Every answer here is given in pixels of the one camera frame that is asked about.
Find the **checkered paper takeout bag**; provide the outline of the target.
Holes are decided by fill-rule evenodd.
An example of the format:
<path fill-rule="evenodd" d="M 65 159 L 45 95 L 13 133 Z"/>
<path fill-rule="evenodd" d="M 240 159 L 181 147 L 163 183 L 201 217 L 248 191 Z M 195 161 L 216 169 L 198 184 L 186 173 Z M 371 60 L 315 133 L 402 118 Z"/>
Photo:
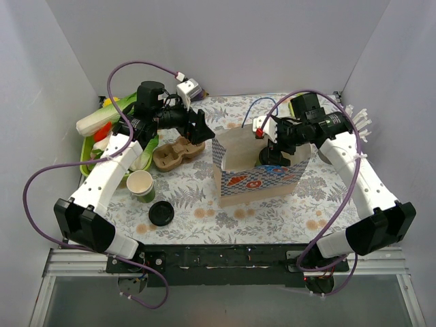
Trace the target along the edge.
<path fill-rule="evenodd" d="M 225 130 L 212 139 L 213 174 L 221 207 L 264 200 L 291 193 L 311 158 L 309 144 L 296 147 L 283 157 L 290 165 L 261 164 L 259 154 L 267 138 L 255 138 L 263 117 L 255 117 L 244 127 Z"/>

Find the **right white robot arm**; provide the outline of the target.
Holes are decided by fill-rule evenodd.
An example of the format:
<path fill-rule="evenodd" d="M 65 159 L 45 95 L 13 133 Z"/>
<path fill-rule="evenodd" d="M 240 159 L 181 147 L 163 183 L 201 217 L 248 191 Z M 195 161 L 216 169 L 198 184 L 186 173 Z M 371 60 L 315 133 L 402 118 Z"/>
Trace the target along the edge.
<path fill-rule="evenodd" d="M 267 138 L 268 144 L 259 156 L 262 163 L 286 166 L 284 153 L 292 154 L 297 146 L 313 144 L 334 166 L 348 187 L 336 213 L 299 256 L 308 258 L 315 270 L 325 270 L 333 258 L 356 253 L 367 255 L 402 241 L 416 217 L 411 202 L 401 202 L 381 181 L 362 152 L 370 124 L 362 109 L 353 117 L 353 106 L 343 107 L 331 97 L 324 99 L 336 107 L 326 113 L 319 102 L 322 93 L 302 90 L 286 95 L 293 110 L 291 117 L 278 117 L 273 112 L 253 119 L 256 138 Z M 353 201 L 359 220 L 340 232 L 328 233 L 345 204 Z"/>

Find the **cardboard cup carrier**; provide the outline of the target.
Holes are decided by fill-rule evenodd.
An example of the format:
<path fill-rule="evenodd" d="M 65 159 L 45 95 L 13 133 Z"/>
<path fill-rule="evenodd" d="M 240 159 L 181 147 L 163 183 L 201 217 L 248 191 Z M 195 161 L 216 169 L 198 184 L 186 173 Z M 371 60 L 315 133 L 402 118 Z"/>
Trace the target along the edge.
<path fill-rule="evenodd" d="M 205 146 L 205 142 L 192 144 L 179 136 L 175 142 L 157 147 L 153 152 L 153 162 L 159 171 L 168 172 L 180 166 L 184 160 L 197 157 Z"/>

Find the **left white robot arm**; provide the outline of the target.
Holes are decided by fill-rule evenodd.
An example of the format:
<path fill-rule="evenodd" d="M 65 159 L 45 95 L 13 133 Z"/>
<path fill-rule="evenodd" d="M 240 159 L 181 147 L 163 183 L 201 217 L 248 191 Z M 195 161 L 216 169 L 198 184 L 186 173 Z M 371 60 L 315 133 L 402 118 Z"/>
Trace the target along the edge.
<path fill-rule="evenodd" d="M 85 182 L 68 200 L 54 206 L 62 235 L 98 253 L 121 257 L 122 265 L 132 273 L 144 267 L 145 256 L 138 251 L 138 241 L 120 233 L 104 216 L 110 200 L 147 144 L 160 129 L 176 129 L 192 144 L 214 138 L 203 110 L 191 109 L 191 100 L 202 92 L 193 79 L 184 79 L 176 87 L 174 105 L 161 98 L 165 86 L 144 81 L 136 92 L 136 101 L 123 110 L 115 124 L 108 146 Z"/>

